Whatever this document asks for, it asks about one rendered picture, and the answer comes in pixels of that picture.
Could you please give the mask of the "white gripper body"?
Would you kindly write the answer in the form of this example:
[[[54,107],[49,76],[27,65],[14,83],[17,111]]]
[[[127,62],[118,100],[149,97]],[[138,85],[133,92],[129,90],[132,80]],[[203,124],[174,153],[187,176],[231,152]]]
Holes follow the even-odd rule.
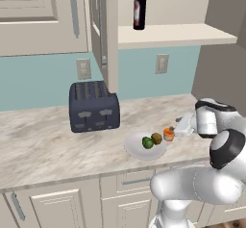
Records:
[[[196,118],[183,116],[176,119],[174,134],[176,138],[185,138],[196,130]]]

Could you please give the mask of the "white round plate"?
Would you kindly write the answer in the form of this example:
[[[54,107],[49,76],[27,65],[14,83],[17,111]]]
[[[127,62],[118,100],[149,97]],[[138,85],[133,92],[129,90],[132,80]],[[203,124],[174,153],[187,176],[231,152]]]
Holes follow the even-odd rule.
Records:
[[[144,137],[150,138],[151,132],[139,131],[130,133],[124,141],[125,150],[134,158],[140,160],[156,160],[161,157],[166,151],[166,142],[161,141],[158,145],[153,145],[147,149],[142,145]]]

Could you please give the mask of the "beige narrow base cabinet door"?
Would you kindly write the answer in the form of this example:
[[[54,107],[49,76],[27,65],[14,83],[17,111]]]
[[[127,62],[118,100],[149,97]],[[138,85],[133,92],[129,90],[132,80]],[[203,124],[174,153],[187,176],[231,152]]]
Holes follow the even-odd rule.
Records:
[[[102,199],[103,228],[148,228],[158,201],[147,190]]]

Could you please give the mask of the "beige open cabinet door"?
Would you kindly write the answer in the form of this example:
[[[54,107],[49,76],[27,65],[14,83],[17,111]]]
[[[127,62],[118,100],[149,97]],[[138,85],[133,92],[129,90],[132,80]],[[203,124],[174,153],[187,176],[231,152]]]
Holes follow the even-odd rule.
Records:
[[[110,92],[118,88],[118,0],[105,0],[107,20],[107,66],[102,68],[98,0],[89,0],[92,52]]]

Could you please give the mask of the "beige wide base cabinet door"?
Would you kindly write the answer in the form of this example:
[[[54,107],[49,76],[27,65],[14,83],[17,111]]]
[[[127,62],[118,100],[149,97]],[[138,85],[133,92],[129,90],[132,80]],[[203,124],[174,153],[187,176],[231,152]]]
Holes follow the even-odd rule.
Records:
[[[12,203],[13,192],[24,221]],[[98,179],[10,191],[4,198],[18,228],[102,228]]]

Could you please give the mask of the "beige closed cabinet door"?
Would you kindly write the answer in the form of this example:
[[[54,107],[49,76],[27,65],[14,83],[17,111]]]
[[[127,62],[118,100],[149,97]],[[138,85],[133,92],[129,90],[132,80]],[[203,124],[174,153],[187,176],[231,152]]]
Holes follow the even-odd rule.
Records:
[[[80,35],[70,0],[0,0],[0,57],[88,50],[85,0],[77,0]]]

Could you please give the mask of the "beige drawer front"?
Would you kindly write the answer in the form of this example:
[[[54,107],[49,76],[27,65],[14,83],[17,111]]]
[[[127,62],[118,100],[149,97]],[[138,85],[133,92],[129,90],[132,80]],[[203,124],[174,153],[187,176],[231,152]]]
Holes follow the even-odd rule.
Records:
[[[154,174],[154,169],[120,174],[116,177],[116,189],[121,192],[148,188]]]

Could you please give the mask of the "dark grey toaster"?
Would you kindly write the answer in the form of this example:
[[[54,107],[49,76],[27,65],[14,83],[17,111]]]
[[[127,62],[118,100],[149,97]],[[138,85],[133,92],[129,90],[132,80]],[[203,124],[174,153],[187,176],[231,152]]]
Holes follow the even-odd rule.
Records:
[[[104,81],[73,83],[69,90],[69,119],[73,133],[116,129],[120,126],[117,95]]]

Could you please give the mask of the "dark wine bottle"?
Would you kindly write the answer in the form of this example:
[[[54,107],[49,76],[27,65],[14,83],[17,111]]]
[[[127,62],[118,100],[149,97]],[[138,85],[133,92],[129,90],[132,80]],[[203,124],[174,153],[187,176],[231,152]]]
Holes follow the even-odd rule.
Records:
[[[146,0],[134,0],[134,29],[145,28]]]

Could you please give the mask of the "beige wall outlet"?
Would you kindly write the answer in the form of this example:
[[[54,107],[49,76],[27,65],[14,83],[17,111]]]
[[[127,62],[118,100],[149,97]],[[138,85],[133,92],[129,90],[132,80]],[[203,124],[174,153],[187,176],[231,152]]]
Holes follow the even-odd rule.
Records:
[[[167,72],[167,66],[169,61],[168,54],[158,54],[156,61],[156,73],[163,74]]]
[[[91,78],[90,59],[77,60],[77,75],[79,80]]]

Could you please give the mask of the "beige open wall cabinet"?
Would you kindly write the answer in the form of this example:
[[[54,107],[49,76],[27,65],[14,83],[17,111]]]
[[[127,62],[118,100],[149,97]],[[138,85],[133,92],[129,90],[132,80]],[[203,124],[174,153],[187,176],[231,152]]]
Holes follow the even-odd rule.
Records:
[[[134,0],[118,0],[121,49],[235,43],[237,37],[206,22],[209,0],[147,0],[145,29],[133,28]]]

